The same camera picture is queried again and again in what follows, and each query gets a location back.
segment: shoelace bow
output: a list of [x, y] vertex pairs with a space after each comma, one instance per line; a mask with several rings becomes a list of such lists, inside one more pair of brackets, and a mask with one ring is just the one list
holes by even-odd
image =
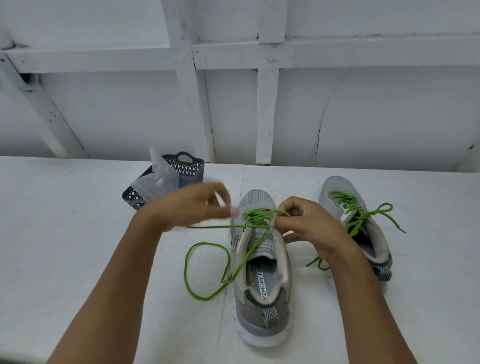
[[[362, 224], [372, 215], [376, 215], [376, 214], [381, 214], [387, 218], [390, 219], [390, 221], [396, 226], [397, 229], [399, 229], [401, 232], [405, 233], [405, 231], [402, 230], [402, 228], [400, 227], [400, 225], [394, 220], [393, 217], [391, 217], [390, 215], [387, 214], [387, 212], [389, 211], [392, 211], [393, 210], [393, 205], [392, 204], [389, 204], [388, 202], [384, 202], [383, 204], [381, 204], [380, 206], [377, 207], [376, 210], [373, 210], [373, 211], [365, 211], [363, 208], [361, 208], [359, 205], [358, 205], [358, 202], [357, 202], [357, 199], [354, 195], [351, 195], [351, 194], [346, 194], [345, 192], [343, 191], [332, 191], [331, 192], [332, 194], [334, 194], [334, 199], [336, 200], [336, 202], [339, 204], [339, 205], [344, 205], [343, 207], [344, 208], [347, 208], [347, 211], [345, 212], [345, 215], [348, 215], [350, 212], [352, 212], [353, 210], [356, 210], [357, 211], [357, 214], [355, 214], [354, 217], [352, 217], [352, 220], [350, 220], [350, 222], [345, 225], [345, 228], [348, 230], [350, 227], [354, 227], [352, 229], [352, 231], [349, 233], [351, 237], [357, 235], [357, 233], [359, 232], [360, 230], [360, 227], [362, 226]], [[326, 268], [323, 268], [320, 266], [320, 264], [323, 262], [323, 259], [321, 259], [319, 256], [316, 257], [314, 260], [312, 260], [309, 264], [307, 264], [307, 267], [309, 267], [310, 265], [312, 265], [313, 263], [317, 262], [318, 261], [318, 268], [320, 270], [323, 270], [323, 271], [327, 271], [330, 269], [330, 267], [326, 267]]]
[[[228, 270], [230, 268], [230, 252], [228, 251], [228, 249], [226, 247], [224, 247], [223, 245], [220, 245], [220, 244], [209, 243], [209, 242], [200, 242], [200, 243], [192, 245], [190, 247], [190, 249], [187, 251], [187, 255], [185, 256], [185, 266], [183, 268], [183, 281], [185, 282], [185, 288], [187, 289], [188, 293], [193, 298], [195, 298], [199, 301], [209, 301], [212, 298], [214, 298], [216, 295], [218, 295], [226, 286], [228, 286], [230, 283], [232, 283], [235, 280], [235, 278], [237, 277], [237, 275], [239, 274], [242, 266], [247, 263], [248, 258], [250, 257], [250, 255], [252, 255], [255, 248], [265, 239], [265, 236], [267, 236], [267, 233], [268, 233], [268, 230], [270, 229], [270, 226], [268, 225], [266, 220], [272, 221], [271, 214], [274, 214], [276, 212], [282, 212], [282, 213], [286, 214], [287, 216], [290, 216], [287, 212], [285, 212], [283, 210], [277, 210], [277, 209], [276, 210], [270, 210], [269, 208], [257, 208], [255, 210], [247, 211], [243, 214], [244, 217], [245, 217], [246, 225], [215, 225], [215, 226], [195, 226], [195, 227], [192, 227], [192, 229], [252, 228], [252, 229], [264, 229], [264, 232], [263, 232], [263, 234], [261, 235], [260, 238], [255, 240], [252, 247], [248, 250], [247, 254], [242, 259], [240, 264], [238, 265], [235, 272], [233, 272], [233, 274], [230, 274], [227, 278], [225, 278], [225, 276], [227, 275]], [[213, 292], [210, 296], [206, 296], [206, 297], [200, 296], [200, 295], [196, 294], [195, 292], [193, 292], [190, 288], [190, 284], [188, 284], [188, 279], [187, 279], [188, 260], [190, 258], [190, 255], [192, 254], [192, 251], [200, 245], [216, 246], [218, 248], [221, 248], [221, 249], [225, 250], [225, 252], [227, 253], [227, 265], [225, 266], [225, 270], [223, 271], [223, 276], [220, 280], [220, 283], [222, 283], [222, 286], [218, 290]]]

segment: shoelace loop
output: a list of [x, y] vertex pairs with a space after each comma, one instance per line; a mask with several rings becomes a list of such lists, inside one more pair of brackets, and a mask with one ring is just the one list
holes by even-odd
[[[209, 242], [200, 242], [200, 243], [192, 245], [190, 247], [190, 249], [187, 251], [187, 254], [185, 256], [185, 266], [183, 268], [183, 281], [185, 283], [185, 288], [187, 289], [188, 293], [193, 298], [195, 298], [199, 301], [209, 301], [212, 298], [214, 298], [215, 296], [217, 296], [220, 292], [222, 292], [222, 290], [226, 286], [228, 286], [230, 283], [232, 283], [235, 280], [235, 278], [237, 277], [237, 275], [239, 274], [242, 266], [247, 263], [248, 258], [250, 257], [250, 255], [252, 255], [255, 248], [265, 239], [265, 236], [267, 236], [268, 230], [270, 229], [270, 226], [268, 225], [267, 221], [272, 221], [273, 217], [271, 216], [271, 214], [274, 214], [276, 212], [282, 212], [285, 215], [290, 216], [287, 212], [285, 212], [283, 210], [278, 210], [278, 209], [270, 210], [269, 208], [257, 208], [255, 210], [247, 211], [243, 214], [244, 217], [245, 217], [245, 222], [246, 222], [245, 225], [215, 225], [215, 226], [195, 226], [195, 227], [191, 227], [191, 229], [252, 228], [252, 229], [264, 229], [264, 231], [263, 231], [262, 235], [260, 236], [260, 238], [255, 240], [255, 242], [253, 243], [251, 248], [248, 250], [245, 257], [242, 259], [242, 261], [238, 265], [235, 272], [233, 272], [233, 274], [230, 274], [227, 278], [225, 278], [225, 276], [227, 275], [228, 270], [230, 269], [231, 259], [230, 259], [230, 252], [228, 251], [228, 249], [226, 247], [224, 247], [223, 245], [220, 245], [220, 244], [209, 243]], [[227, 253], [227, 265], [225, 266], [225, 270], [223, 271], [223, 275], [222, 275], [222, 278], [220, 280], [220, 283], [222, 283], [222, 286], [209, 296], [200, 296], [200, 295], [196, 294], [195, 292], [193, 292], [190, 288], [190, 284], [188, 283], [188, 279], [187, 279], [188, 260], [190, 258], [190, 255], [192, 254], [192, 251], [200, 245], [216, 246], [218, 248], [221, 248], [221, 249], [225, 250], [225, 252]]]
[[[330, 193], [334, 194], [334, 199], [339, 205], [343, 205], [343, 208], [346, 208], [345, 215], [348, 215], [350, 212], [356, 210], [357, 213], [355, 214], [354, 217], [352, 217], [352, 220], [345, 225], [345, 228], [348, 230], [350, 227], [354, 227], [352, 231], [349, 233], [351, 237], [354, 237], [357, 235], [357, 233], [360, 230], [360, 227], [362, 224], [370, 217], [376, 214], [381, 214], [387, 218], [390, 219], [390, 221], [396, 226], [397, 229], [399, 229], [401, 232], [405, 233], [405, 231], [402, 230], [400, 225], [394, 220], [393, 217], [387, 214], [387, 212], [393, 210], [393, 205], [389, 204], [388, 202], [382, 203], [380, 206], [377, 207], [376, 210], [372, 211], [365, 211], [363, 208], [361, 208], [357, 202], [357, 199], [354, 195], [352, 194], [347, 194], [343, 191], [331, 191]], [[312, 260], [309, 264], [307, 264], [307, 267], [312, 265], [313, 263], [318, 261], [318, 268], [327, 271], [330, 269], [330, 267], [323, 268], [320, 266], [320, 264], [323, 262], [323, 259], [321, 259], [319, 256], [316, 257], [314, 260]]]

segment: plastic basket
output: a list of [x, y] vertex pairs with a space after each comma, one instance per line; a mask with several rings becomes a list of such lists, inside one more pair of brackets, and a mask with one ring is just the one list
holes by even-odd
[[[180, 156], [188, 156], [191, 162], [182, 162], [179, 160]], [[202, 182], [204, 180], [204, 166], [205, 161], [200, 158], [193, 157], [190, 153], [180, 152], [177, 154], [165, 154], [162, 158], [167, 161], [179, 174], [179, 188], [188, 186], [192, 183]], [[152, 166], [142, 173], [140, 177], [146, 176], [149, 173], [153, 173]], [[130, 186], [123, 191], [121, 195], [122, 199], [132, 206], [135, 210], [140, 209], [147, 202]]]

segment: gray sneaker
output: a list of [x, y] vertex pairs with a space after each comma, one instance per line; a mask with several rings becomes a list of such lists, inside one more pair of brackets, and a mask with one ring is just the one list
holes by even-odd
[[368, 212], [363, 198], [346, 178], [332, 176], [326, 179], [318, 200], [320, 206], [340, 221], [353, 240], [363, 249], [379, 281], [389, 281], [392, 277], [392, 255], [380, 226], [371, 215], [382, 214], [404, 232], [386, 212], [391, 204], [381, 204], [378, 209]]
[[[240, 215], [231, 225], [252, 224], [252, 220], [245, 217], [246, 212], [275, 210], [276, 205], [267, 192], [251, 190], [240, 201], [239, 209]], [[262, 347], [279, 344], [290, 330], [290, 260], [277, 230], [230, 228], [231, 267], [238, 267], [255, 241], [265, 233], [264, 240], [256, 246], [233, 281], [233, 317], [237, 332], [247, 343]]]

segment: person's left hand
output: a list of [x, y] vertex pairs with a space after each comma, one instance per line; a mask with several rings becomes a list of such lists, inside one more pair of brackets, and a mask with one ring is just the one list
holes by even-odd
[[[220, 207], [217, 192], [225, 202]], [[230, 207], [230, 194], [223, 183], [196, 183], [158, 197], [143, 206], [134, 218], [146, 221], [157, 232], [169, 231], [175, 226], [191, 226], [211, 218], [238, 216], [237, 208]]]

